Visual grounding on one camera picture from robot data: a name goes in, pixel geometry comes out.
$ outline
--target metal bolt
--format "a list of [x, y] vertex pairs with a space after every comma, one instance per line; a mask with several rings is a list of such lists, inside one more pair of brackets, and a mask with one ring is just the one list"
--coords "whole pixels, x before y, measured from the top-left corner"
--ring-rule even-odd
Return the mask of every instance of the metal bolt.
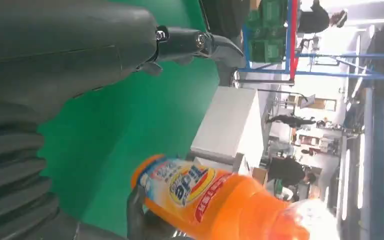
[[196, 43], [197, 43], [198, 47], [202, 47], [205, 44], [205, 41], [206, 41], [206, 38], [205, 38], [204, 34], [199, 34], [196, 37]]
[[158, 41], [166, 38], [166, 33], [164, 31], [158, 30], [155, 32], [155, 37]]

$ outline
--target fluorescent light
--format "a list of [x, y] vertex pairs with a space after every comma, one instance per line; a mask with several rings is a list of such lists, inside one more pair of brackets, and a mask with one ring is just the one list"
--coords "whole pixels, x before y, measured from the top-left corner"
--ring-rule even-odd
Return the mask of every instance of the fluorescent light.
[[362, 24], [383, 24], [384, 18], [378, 18], [378, 19], [358, 19], [358, 20], [349, 20], [345, 22], [345, 26], [355, 26], [355, 25], [362, 25]]
[[345, 156], [345, 178], [343, 181], [343, 197], [342, 197], [342, 220], [347, 219], [348, 212], [348, 182], [350, 180], [350, 150], [346, 151]]
[[[361, 72], [361, 74], [365, 74], [366, 71], [367, 71], [367, 66], [364, 67], [364, 69]], [[355, 98], [356, 97], [357, 92], [359, 91], [362, 83], [363, 83], [363, 77], [361, 76], [361, 77], [358, 78], [357, 83], [355, 84], [355, 88], [354, 88], [354, 91], [352, 92], [351, 98]]]
[[336, 0], [336, 1], [326, 1], [323, 2], [324, 8], [339, 8], [339, 7], [345, 7], [345, 6], [353, 6], [353, 5], [362, 5], [362, 4], [369, 4], [369, 3], [381, 3], [384, 2], [384, 0]]
[[370, 36], [370, 38], [373, 38], [373, 36], [375, 35], [375, 31], [376, 31], [375, 25], [370, 25], [368, 27], [368, 35]]
[[326, 206], [328, 205], [328, 201], [329, 201], [329, 187], [326, 187], [326, 191], [324, 192], [324, 204], [326, 204]]
[[[355, 54], [356, 55], [360, 55], [360, 51], [362, 49], [361, 46], [362, 46], [362, 36], [358, 35], [357, 41], [356, 41], [356, 46], [355, 46]], [[360, 66], [360, 58], [359, 57], [355, 58], [355, 65], [357, 65], [358, 67]], [[358, 68], [358, 67], [354, 68], [354, 73], [356, 73], [356, 74], [358, 74], [360, 72], [360, 68]]]
[[364, 186], [364, 159], [365, 159], [365, 135], [360, 135], [360, 159], [358, 162], [358, 196], [357, 208], [363, 207], [363, 186]]

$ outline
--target green crate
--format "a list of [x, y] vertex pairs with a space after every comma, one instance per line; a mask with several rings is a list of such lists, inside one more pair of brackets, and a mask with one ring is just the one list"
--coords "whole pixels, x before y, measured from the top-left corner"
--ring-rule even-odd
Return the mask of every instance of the green crate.
[[246, 26], [250, 29], [260, 28], [263, 25], [263, 20], [261, 19], [260, 11], [252, 10], [248, 14], [248, 19], [246, 20]]
[[248, 41], [249, 59], [259, 63], [281, 63], [285, 56], [286, 39], [252, 39]]
[[281, 27], [288, 15], [288, 0], [263, 0], [261, 2], [261, 19], [264, 26]]
[[248, 39], [250, 40], [269, 40], [286, 39], [286, 27], [255, 27], [248, 29]]

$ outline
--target window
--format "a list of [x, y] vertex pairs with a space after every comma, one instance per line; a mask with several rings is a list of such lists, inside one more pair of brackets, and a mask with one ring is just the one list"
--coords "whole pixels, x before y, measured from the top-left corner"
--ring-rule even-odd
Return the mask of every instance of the window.
[[[296, 96], [289, 96], [288, 101], [295, 102]], [[301, 105], [301, 101], [303, 101], [303, 97], [298, 97], [297, 105]], [[321, 109], [327, 111], [336, 111], [337, 110], [337, 101], [334, 99], [325, 99], [325, 98], [316, 98], [314, 103], [309, 105], [307, 108], [310, 109]]]

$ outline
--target blue metal frame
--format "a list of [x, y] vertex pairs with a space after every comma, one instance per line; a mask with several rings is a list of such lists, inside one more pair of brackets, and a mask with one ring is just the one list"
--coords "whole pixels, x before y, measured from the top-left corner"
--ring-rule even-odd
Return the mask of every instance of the blue metal frame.
[[[291, 59], [291, 48], [295, 49], [296, 46], [291, 46], [292, 38], [295, 38], [292, 36], [291, 33], [291, 25], [296, 25], [296, 19], [292, 19], [292, 9], [293, 9], [293, 2], [296, 0], [289, 0], [288, 1], [288, 9], [287, 9], [287, 22], [288, 22], [288, 28], [286, 31], [286, 60], [285, 60], [285, 68], [284, 69], [267, 69], [270, 66], [276, 65], [277, 63], [268, 63], [264, 66], [258, 67], [258, 68], [251, 68], [251, 61], [250, 61], [250, 49], [248, 46], [248, 36], [249, 36], [249, 30], [246, 26], [243, 27], [242, 33], [243, 33], [243, 49], [246, 59], [246, 67], [245, 68], [239, 68], [238, 72], [242, 73], [270, 73], [270, 74], [291, 74], [292, 70], [291, 68], [295, 68], [295, 66], [291, 65], [291, 63], [294, 63], [295, 61], [298, 61], [299, 58], [315, 58], [315, 57], [330, 57], [335, 58], [337, 61], [339, 61], [342, 64], [346, 64], [348, 66], [352, 66], [359, 69], [365, 69], [361, 66], [357, 66], [351, 62], [348, 62], [346, 60], [342, 60], [340, 58], [362, 58], [362, 59], [384, 59], [384, 53], [368, 53], [368, 54], [355, 54], [355, 53], [345, 53], [345, 54], [319, 54], [319, 53], [295, 53], [294, 59]], [[384, 80], [384, 73], [378, 73], [374, 72], [370, 69], [366, 69], [365, 73], [330, 73], [330, 72], [313, 72], [313, 71], [294, 71], [295, 75], [311, 75], [311, 76], [327, 76], [327, 77], [348, 77], [348, 78], [364, 78], [368, 80]]]

